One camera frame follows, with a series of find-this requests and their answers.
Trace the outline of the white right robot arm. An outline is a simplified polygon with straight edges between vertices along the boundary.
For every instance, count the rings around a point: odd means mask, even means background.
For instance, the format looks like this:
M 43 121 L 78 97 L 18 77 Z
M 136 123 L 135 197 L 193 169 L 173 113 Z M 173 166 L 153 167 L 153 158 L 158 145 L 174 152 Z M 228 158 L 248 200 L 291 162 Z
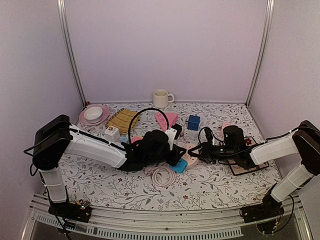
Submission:
M 189 149 L 188 154 L 205 162 L 233 160 L 246 170 L 285 156 L 300 156 L 301 162 L 263 197 L 258 208 L 262 218 L 269 218 L 280 202 L 320 173 L 320 131 L 308 120 L 285 134 L 251 146 L 246 145 L 243 130 L 236 125 L 225 127 L 223 136 L 222 145 L 214 145 L 209 139 Z

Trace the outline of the dark blue cube socket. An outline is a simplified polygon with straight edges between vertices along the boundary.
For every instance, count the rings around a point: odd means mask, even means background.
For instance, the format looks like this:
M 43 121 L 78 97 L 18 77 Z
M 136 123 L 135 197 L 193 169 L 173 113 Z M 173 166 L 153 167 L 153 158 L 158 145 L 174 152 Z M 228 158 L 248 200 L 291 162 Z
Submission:
M 200 125 L 200 117 L 197 115 L 190 115 L 187 120 L 187 129 L 191 131 L 198 131 Z

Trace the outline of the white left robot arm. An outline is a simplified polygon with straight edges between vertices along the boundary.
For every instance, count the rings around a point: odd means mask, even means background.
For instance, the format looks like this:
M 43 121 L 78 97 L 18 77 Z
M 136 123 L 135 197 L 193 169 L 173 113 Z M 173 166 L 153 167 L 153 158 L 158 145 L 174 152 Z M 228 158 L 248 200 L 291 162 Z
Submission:
M 141 140 L 115 143 L 80 130 L 70 123 L 67 115 L 59 115 L 35 134 L 34 145 L 23 152 L 32 157 L 33 166 L 40 171 L 50 200 L 63 216 L 74 213 L 68 201 L 59 161 L 64 154 L 96 160 L 125 172 L 140 171 L 148 165 L 166 162 L 176 166 L 186 149 L 174 144 L 175 129 L 147 132 Z

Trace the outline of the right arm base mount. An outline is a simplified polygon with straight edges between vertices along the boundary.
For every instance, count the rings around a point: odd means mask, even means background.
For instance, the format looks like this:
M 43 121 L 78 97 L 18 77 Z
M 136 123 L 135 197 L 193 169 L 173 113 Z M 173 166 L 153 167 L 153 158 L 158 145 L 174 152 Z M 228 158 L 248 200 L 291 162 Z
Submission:
M 239 211 L 245 223 L 280 217 L 284 213 L 282 203 L 273 198 L 264 198 L 260 204 L 243 206 Z

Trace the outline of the round pink power socket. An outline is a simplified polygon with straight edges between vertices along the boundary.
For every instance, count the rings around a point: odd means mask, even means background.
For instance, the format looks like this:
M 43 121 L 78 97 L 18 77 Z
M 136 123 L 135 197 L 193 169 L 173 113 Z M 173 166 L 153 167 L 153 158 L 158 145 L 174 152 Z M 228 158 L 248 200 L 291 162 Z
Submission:
M 179 143 L 178 143 L 178 146 L 186 149 L 186 153 L 185 153 L 181 158 L 182 158 L 184 161 L 187 162 L 187 167 L 186 167 L 187 169 L 188 169 L 188 168 L 191 168 L 191 167 L 194 167 L 195 165 L 198 164 L 199 159 L 198 159 L 197 157 L 193 157 L 193 156 L 190 156 L 190 155 L 188 154 L 188 150 L 196 147 L 195 144 L 179 142 Z

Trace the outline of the cyan square plug adapter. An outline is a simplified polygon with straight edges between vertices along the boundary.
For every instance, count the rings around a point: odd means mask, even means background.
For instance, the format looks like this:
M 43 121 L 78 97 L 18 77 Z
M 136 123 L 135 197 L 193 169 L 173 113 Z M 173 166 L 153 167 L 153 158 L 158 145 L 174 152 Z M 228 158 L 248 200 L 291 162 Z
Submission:
M 175 166 L 170 165 L 169 168 L 174 172 L 181 174 L 185 171 L 187 166 L 188 166 L 188 162 L 181 158 Z

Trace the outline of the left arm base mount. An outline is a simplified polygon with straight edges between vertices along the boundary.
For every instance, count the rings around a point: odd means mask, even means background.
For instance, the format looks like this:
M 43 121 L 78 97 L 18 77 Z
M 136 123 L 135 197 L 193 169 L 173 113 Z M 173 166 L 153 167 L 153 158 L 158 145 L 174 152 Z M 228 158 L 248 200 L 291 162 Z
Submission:
M 92 215 L 92 208 L 89 205 L 71 203 L 69 201 L 54 203 L 50 199 L 49 204 L 48 212 L 62 219 L 88 223 Z

